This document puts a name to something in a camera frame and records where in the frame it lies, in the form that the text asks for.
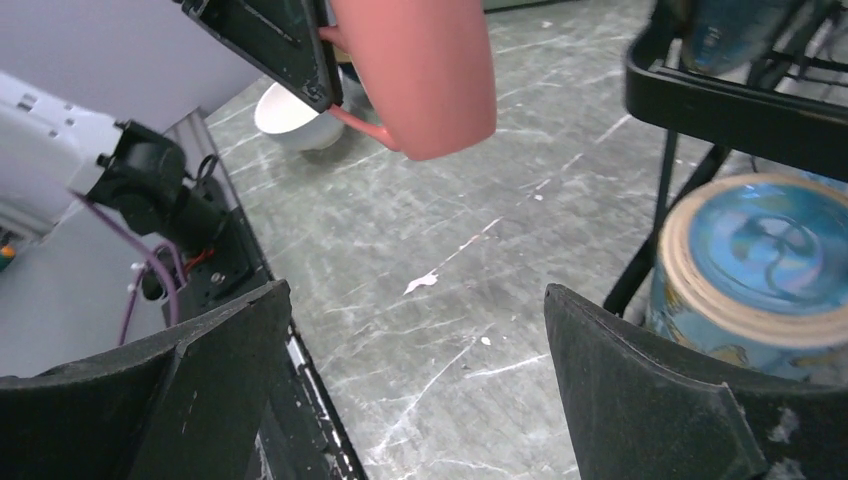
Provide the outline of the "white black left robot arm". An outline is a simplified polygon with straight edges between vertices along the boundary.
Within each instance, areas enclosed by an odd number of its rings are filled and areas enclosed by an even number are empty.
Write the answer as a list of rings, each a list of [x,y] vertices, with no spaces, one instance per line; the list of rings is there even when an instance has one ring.
[[[323,113],[342,90],[322,1],[179,1],[208,36]],[[71,194],[118,211],[130,229],[189,251],[213,245],[230,215],[193,187],[183,149],[135,120],[119,120],[1,74],[1,158],[27,162]]]

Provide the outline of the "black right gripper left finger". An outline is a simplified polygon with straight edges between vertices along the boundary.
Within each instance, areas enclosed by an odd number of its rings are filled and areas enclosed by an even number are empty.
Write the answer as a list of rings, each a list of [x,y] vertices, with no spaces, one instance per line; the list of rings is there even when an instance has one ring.
[[[291,317],[269,283],[38,376],[1,381],[5,479],[241,479]]]

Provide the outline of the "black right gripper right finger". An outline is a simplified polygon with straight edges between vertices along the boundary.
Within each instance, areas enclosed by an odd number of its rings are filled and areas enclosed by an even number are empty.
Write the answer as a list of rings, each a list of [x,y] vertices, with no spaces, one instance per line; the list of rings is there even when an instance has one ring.
[[[584,479],[843,479],[847,392],[730,365],[547,287],[548,342]]]

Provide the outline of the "blue mug orange inside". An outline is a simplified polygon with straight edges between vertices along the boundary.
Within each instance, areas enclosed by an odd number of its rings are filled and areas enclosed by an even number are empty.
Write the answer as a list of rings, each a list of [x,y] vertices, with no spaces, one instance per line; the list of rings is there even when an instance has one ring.
[[[697,188],[659,233],[645,325],[735,366],[845,385],[846,195],[782,174]]]

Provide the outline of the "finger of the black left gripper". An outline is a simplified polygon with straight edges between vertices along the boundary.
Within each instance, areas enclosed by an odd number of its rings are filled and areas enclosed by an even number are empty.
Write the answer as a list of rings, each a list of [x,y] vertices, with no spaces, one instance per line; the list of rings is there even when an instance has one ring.
[[[182,12],[319,113],[343,102],[337,61],[319,35],[324,1],[182,0]]]

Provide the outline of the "dark blue speckled plate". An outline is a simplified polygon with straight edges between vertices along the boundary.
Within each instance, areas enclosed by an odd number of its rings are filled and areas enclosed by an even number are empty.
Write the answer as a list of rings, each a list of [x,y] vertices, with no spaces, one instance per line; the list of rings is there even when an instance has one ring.
[[[761,56],[798,3],[784,0],[687,1],[681,55],[695,73],[720,76]]]

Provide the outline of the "black wire dish rack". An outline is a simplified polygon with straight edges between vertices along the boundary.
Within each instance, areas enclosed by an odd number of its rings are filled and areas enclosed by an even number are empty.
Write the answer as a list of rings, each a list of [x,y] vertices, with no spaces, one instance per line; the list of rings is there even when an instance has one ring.
[[[830,43],[847,41],[847,5],[837,1],[816,9],[797,1],[796,11],[810,8],[800,20],[788,18],[791,35],[784,48],[754,62],[745,83],[690,73],[667,64],[668,53],[682,28],[667,1],[658,1],[650,20],[624,58],[624,103],[635,118],[666,130],[654,224],[649,236],[603,302],[622,315],[650,273],[656,238],[667,211],[687,194],[711,181],[734,150],[839,181],[847,179],[847,109],[825,100],[780,93],[783,79],[808,80],[811,69],[844,74],[844,62],[806,53],[817,33]],[[798,69],[792,75],[792,67]],[[669,198],[679,135],[708,141],[712,147],[675,198]]]

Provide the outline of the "pink ceramic mug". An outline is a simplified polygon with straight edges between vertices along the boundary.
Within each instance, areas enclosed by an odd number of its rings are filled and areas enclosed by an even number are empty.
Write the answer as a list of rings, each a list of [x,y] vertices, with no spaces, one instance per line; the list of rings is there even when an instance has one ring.
[[[415,161],[477,145],[496,131],[491,45],[478,0],[341,0],[320,37],[347,53],[380,124],[338,106],[347,126]]]

